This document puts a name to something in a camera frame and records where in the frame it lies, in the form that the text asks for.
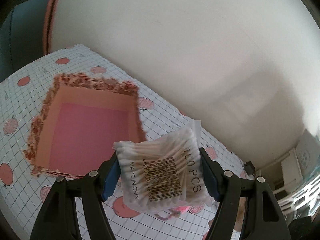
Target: grid pattern tablecloth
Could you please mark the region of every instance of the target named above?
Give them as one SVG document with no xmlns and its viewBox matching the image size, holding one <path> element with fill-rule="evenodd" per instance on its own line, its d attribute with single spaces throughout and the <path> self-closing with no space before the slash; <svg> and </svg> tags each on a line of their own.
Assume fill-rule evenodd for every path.
<svg viewBox="0 0 320 240">
<path fill-rule="evenodd" d="M 30 175 L 32 166 L 23 159 L 22 150 L 26 149 L 32 118 L 39 113 L 42 100 L 52 84 L 54 75 L 62 72 L 84 72 L 93 77 L 103 75 L 135 82 L 140 87 L 139 96 L 145 98 L 141 100 L 140 118 L 148 140 L 157 139 L 161 135 L 177 130 L 191 120 L 151 89 L 83 45 L 53 52 L 18 70 L 0 84 L 0 164 L 7 163 L 13 173 L 13 183 L 6 187 L 0 184 L 0 192 L 28 235 L 42 206 L 41 197 L 45 192 L 42 189 L 51 186 L 55 179 L 45 175 L 33 178 Z M 25 78 L 20 85 L 27 84 L 18 86 L 18 81 L 27 76 L 30 81 Z M 18 127 L 13 134 L 6 135 L 4 132 L 8 131 L 3 128 L 12 117 L 18 121 Z M 204 129 L 201 129 L 200 147 L 206 148 L 212 159 L 218 161 L 223 169 L 232 170 L 241 177 L 246 176 L 242 161 Z M 121 187 L 117 185 L 113 196 L 103 203 L 117 239 L 199 240 L 208 231 L 208 221 L 213 219 L 216 213 L 215 207 L 205 206 L 198 214 L 185 212 L 179 218 L 167 221 L 160 221 L 147 214 L 122 218 L 113 210 L 113 202 L 120 196 L 122 196 Z M 82 238 L 89 240 L 81 199 L 76 200 L 76 207 Z M 239 233 L 234 231 L 232 239 L 238 238 Z"/>
</svg>

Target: metal screw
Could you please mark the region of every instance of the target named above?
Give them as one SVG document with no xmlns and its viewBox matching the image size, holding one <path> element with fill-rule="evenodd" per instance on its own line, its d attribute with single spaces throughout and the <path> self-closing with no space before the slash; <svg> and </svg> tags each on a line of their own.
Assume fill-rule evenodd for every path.
<svg viewBox="0 0 320 240">
<path fill-rule="evenodd" d="M 98 175 L 98 172 L 97 171 L 90 171 L 89 172 L 89 176 L 90 177 L 95 177 L 95 176 L 97 176 Z"/>
<path fill-rule="evenodd" d="M 261 182 L 261 183 L 264 183 L 266 180 L 264 179 L 264 177 L 257 177 L 257 181 Z"/>
<path fill-rule="evenodd" d="M 64 179 L 63 176 L 58 176 L 58 177 L 56 177 L 56 182 L 62 182 L 63 179 Z"/>
<path fill-rule="evenodd" d="M 232 171 L 225 171 L 223 174 L 227 177 L 232 177 L 233 175 Z"/>
</svg>

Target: barcode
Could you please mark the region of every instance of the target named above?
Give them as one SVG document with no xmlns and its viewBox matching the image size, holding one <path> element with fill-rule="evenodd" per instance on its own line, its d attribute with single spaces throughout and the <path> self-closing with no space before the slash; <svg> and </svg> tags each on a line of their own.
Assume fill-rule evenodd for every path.
<svg viewBox="0 0 320 240">
<path fill-rule="evenodd" d="M 150 201 L 182 195 L 174 157 L 145 164 L 148 170 Z"/>
</svg>

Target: white wall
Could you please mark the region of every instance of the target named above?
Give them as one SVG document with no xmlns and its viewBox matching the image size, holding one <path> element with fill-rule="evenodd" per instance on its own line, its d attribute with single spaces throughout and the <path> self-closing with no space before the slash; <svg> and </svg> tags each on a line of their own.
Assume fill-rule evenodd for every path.
<svg viewBox="0 0 320 240">
<path fill-rule="evenodd" d="M 256 168 L 320 110 L 320 30 L 300 0 L 59 0 L 52 50 L 82 43 Z"/>
</svg>

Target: blue gripper pad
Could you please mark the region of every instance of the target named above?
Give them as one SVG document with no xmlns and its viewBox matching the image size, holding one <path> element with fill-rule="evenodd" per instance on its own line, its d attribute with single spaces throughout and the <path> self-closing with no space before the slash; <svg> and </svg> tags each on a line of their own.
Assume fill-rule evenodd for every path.
<svg viewBox="0 0 320 240">
<path fill-rule="evenodd" d="M 113 192 L 115 191 L 117 182 L 120 177 L 120 166 L 118 159 L 113 163 L 108 175 L 106 176 L 104 180 L 104 187 L 103 187 L 103 193 L 102 198 L 103 201 L 106 201 L 108 197 L 112 196 Z"/>
<path fill-rule="evenodd" d="M 201 155 L 201 162 L 202 162 L 202 168 L 203 168 L 203 179 L 204 184 L 208 190 L 208 193 L 211 197 L 214 197 L 214 199 L 219 202 L 221 201 L 221 194 L 218 191 L 218 181 L 213 172 L 211 171 L 209 164 L 205 160 L 202 154 Z"/>
</svg>

